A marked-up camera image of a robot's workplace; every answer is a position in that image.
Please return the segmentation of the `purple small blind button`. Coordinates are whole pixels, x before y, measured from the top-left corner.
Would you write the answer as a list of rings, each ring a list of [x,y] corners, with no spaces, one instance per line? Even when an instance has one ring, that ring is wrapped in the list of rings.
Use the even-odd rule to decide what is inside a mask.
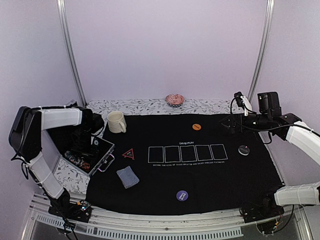
[[[184,202],[189,198],[189,194],[185,190],[180,190],[176,193],[176,199],[180,202]]]

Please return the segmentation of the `black round dealer button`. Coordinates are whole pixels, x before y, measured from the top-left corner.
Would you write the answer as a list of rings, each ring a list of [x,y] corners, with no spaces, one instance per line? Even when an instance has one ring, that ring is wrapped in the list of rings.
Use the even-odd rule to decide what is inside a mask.
[[[241,145],[238,148],[238,152],[243,156],[248,156],[250,153],[250,149],[247,145]]]

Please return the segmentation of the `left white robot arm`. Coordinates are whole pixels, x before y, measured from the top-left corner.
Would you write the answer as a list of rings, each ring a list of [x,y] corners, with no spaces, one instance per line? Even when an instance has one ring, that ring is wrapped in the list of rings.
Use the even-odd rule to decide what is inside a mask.
[[[55,178],[43,155],[43,132],[73,127],[79,130],[76,146],[85,149],[92,143],[93,134],[105,126],[103,117],[80,106],[21,106],[9,132],[8,142],[14,149],[12,160],[21,160],[38,180],[38,184],[55,202],[55,209],[63,216],[74,213],[74,205],[60,198],[65,190]]]

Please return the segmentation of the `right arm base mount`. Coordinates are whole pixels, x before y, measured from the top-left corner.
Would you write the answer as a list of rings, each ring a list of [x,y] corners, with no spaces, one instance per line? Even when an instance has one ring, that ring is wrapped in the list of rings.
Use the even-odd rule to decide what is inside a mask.
[[[239,207],[239,213],[245,223],[252,223],[273,218],[273,222],[259,223],[257,229],[264,235],[271,235],[278,230],[285,213],[282,206],[271,203],[270,200],[263,200],[262,203],[245,201]]]

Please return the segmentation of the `orange big blind button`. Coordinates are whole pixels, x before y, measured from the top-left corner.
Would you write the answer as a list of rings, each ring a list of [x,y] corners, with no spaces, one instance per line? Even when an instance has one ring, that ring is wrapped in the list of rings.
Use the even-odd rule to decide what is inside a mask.
[[[201,130],[202,126],[198,123],[195,123],[192,125],[192,129],[195,130],[195,131],[199,131]]]

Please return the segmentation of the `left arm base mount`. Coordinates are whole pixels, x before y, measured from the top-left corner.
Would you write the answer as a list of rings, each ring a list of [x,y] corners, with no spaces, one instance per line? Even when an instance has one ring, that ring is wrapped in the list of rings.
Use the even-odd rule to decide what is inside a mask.
[[[72,203],[69,200],[58,201],[57,199],[51,199],[48,212],[68,220],[88,223],[91,217],[92,208],[91,204],[85,200]]]

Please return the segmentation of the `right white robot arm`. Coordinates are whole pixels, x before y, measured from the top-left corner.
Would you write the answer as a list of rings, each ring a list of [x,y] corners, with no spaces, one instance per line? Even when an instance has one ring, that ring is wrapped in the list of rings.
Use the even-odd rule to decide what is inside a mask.
[[[258,109],[248,98],[236,92],[229,113],[220,124],[230,134],[254,133],[266,145],[282,179],[268,190],[259,206],[262,218],[269,218],[278,206],[320,204],[320,135],[293,113],[283,113],[278,93],[257,95]]]

